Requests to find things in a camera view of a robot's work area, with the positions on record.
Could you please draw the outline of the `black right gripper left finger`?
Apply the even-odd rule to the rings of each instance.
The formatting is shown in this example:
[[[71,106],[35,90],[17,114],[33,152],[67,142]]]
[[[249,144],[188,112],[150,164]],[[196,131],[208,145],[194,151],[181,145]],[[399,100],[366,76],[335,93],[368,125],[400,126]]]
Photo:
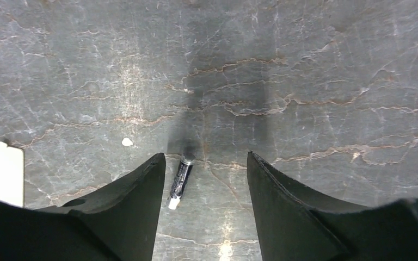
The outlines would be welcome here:
[[[0,202],[0,260],[151,260],[166,161],[134,171],[60,207]]]

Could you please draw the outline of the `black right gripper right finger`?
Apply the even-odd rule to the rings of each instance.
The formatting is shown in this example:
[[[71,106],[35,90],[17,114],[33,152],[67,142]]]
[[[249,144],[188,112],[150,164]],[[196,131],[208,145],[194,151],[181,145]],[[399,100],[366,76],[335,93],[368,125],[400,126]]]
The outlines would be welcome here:
[[[418,260],[418,198],[379,207],[339,200],[254,152],[247,179],[263,260]]]

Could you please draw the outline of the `white battery cover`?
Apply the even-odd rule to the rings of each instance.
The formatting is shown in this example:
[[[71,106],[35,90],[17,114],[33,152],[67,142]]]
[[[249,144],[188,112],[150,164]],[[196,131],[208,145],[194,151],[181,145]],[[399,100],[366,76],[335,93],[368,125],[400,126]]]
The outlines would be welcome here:
[[[24,206],[24,151],[0,141],[0,201]]]

